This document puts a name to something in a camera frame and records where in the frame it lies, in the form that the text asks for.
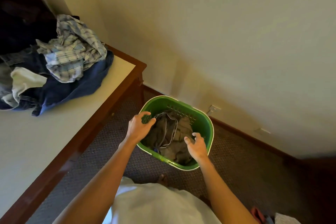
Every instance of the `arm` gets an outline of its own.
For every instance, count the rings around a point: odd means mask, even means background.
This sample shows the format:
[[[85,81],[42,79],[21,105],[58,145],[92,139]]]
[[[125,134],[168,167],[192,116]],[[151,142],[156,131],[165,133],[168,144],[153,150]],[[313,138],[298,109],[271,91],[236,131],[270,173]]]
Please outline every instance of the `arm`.
[[[114,202],[129,157],[136,144],[140,142],[155,123],[155,118],[142,124],[141,118],[150,112],[135,115],[128,123],[125,139],[117,151],[92,180],[79,192],[70,204],[53,222],[65,223],[99,223],[101,224]]]
[[[221,223],[225,224],[257,224],[250,212],[232,193],[217,173],[208,158],[204,139],[199,133],[193,133],[193,136],[196,136],[195,144],[193,144],[188,137],[185,137],[184,141],[188,145],[189,153],[201,167],[211,206],[217,218]]]

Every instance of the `hand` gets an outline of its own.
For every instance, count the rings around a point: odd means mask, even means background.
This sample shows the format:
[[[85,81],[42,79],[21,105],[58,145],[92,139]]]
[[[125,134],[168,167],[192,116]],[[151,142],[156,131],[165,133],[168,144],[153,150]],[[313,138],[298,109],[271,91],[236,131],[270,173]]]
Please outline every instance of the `hand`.
[[[201,162],[209,159],[207,147],[204,143],[204,138],[201,137],[200,133],[194,132],[192,135],[196,137],[195,144],[192,143],[188,137],[185,137],[184,141],[188,146],[188,151],[191,157],[193,157],[197,161],[197,163],[200,164]]]
[[[141,112],[128,122],[128,130],[125,137],[125,141],[132,143],[134,146],[140,142],[149,132],[151,127],[156,122],[155,118],[152,118],[147,124],[141,122],[141,118],[144,115],[150,115],[150,112]]]

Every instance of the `forearm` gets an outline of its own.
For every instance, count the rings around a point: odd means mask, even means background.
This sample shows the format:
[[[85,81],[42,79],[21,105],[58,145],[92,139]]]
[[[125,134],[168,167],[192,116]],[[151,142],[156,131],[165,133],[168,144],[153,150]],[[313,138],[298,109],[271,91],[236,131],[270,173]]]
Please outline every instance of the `forearm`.
[[[250,212],[233,194],[208,158],[199,163],[213,212],[221,223],[256,224]]]
[[[104,167],[81,190],[54,221],[65,223],[99,223],[104,220],[124,174],[135,144],[124,140]]]

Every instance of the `basket rim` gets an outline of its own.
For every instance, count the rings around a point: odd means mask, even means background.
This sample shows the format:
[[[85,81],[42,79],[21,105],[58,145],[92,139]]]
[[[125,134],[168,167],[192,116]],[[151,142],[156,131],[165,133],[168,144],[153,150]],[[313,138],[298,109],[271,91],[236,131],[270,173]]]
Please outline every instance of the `basket rim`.
[[[153,97],[153,98],[151,98],[151,99],[149,99],[144,105],[143,105],[143,107],[141,108],[141,110],[140,110],[140,112],[139,113],[141,113],[142,112],[142,110],[143,110],[143,108],[146,106],[146,104],[148,103],[148,102],[150,102],[150,101],[152,101],[153,99],[155,99],[155,98],[167,98],[167,99],[173,99],[173,100],[175,100],[175,101],[177,101],[177,102],[181,102],[181,103],[183,103],[183,104],[186,104],[186,103],[184,103],[184,102],[182,102],[182,101],[179,101],[178,99],[176,99],[176,98],[173,98],[173,97],[171,97],[171,96],[166,96],[166,95],[159,95],[159,96],[155,96],[155,97]],[[195,108],[195,107],[192,107],[191,105],[188,105],[188,106],[190,106],[192,109],[195,109],[195,110],[197,110],[198,112],[201,112],[206,118],[207,118],[207,120],[210,122],[210,124],[211,124],[211,127],[212,127],[212,138],[211,138],[211,143],[210,143],[210,147],[209,147],[209,150],[208,150],[208,155],[209,155],[209,153],[210,153],[210,149],[211,149],[211,147],[212,147],[212,143],[213,143],[213,138],[214,138],[214,127],[213,127],[213,124],[212,124],[212,120],[209,118],[209,116],[205,113],[205,112],[203,112],[203,111],[201,111],[201,110],[199,110],[199,109],[197,109],[197,108]],[[145,147],[145,148],[147,148],[147,149],[149,149],[148,147],[146,147],[146,146],[144,146],[141,142],[139,142],[139,143],[137,143],[137,146],[141,149],[141,150],[143,150],[144,152],[146,152],[146,153],[148,153],[148,154],[150,154],[150,155],[152,155],[153,156],[153,154],[151,153],[151,152],[148,152],[147,150],[145,150],[143,147]],[[171,161],[171,160],[169,160],[169,159],[167,159],[168,161],[170,161],[170,162],[173,162],[173,163],[175,163],[175,164],[177,164],[177,165],[180,165],[180,166],[182,166],[182,167],[187,167],[187,166],[183,166],[183,165],[181,165],[181,164],[179,164],[179,163],[176,163],[176,162],[174,162],[174,161]],[[180,167],[178,167],[178,166],[176,166],[176,165],[173,165],[172,163],[170,163],[170,162],[165,162],[165,163],[167,163],[167,164],[169,164],[169,165],[171,165],[171,166],[173,166],[173,167],[175,167],[175,168],[177,168],[177,169],[179,169],[179,170],[182,170],[182,171],[193,171],[193,170],[195,170],[195,169],[197,169],[197,168],[199,168],[200,166],[199,166],[199,164],[198,163],[196,163],[196,167],[195,168],[192,168],[192,169],[182,169],[182,168],[180,168]]]

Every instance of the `left hand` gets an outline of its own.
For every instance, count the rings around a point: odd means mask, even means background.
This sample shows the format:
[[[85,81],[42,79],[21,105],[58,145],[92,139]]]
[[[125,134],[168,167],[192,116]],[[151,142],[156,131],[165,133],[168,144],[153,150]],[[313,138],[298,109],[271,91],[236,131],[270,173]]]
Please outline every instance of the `left hand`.
[[[140,142],[149,132],[151,127],[156,122],[155,118],[152,118],[147,124],[143,124],[141,122],[141,118],[144,115],[150,115],[150,112],[141,112],[135,115],[129,122],[128,122],[128,130],[125,137],[125,141],[130,142],[134,146]]]

